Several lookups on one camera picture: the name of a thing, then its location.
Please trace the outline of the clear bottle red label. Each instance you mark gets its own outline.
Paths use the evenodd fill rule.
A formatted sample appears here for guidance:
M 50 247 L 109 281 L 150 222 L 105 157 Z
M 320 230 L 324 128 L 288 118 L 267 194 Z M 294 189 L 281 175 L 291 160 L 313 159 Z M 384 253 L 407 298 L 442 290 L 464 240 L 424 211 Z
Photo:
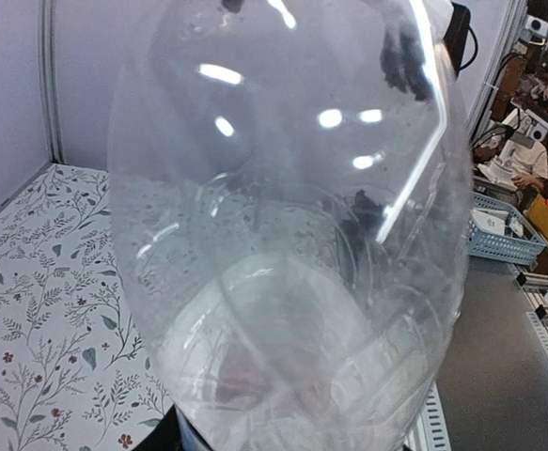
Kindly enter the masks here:
M 447 1 L 159 1 L 108 137 L 118 267 L 189 443 L 397 450 L 460 313 Z

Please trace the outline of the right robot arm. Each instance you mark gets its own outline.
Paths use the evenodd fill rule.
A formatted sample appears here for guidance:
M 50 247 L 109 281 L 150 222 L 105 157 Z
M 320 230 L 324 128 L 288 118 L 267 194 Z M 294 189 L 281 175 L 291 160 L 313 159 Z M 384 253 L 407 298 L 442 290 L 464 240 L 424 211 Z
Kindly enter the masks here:
M 452 2 L 453 7 L 450 23 L 447 27 L 444 43 L 450 56 L 450 60 L 458 77 L 462 70 L 471 66 L 478 57 L 479 43 L 478 37 L 471 25 L 471 11 L 468 7 Z M 463 56 L 468 38 L 471 37 L 474 50 L 470 58 L 464 62 Z

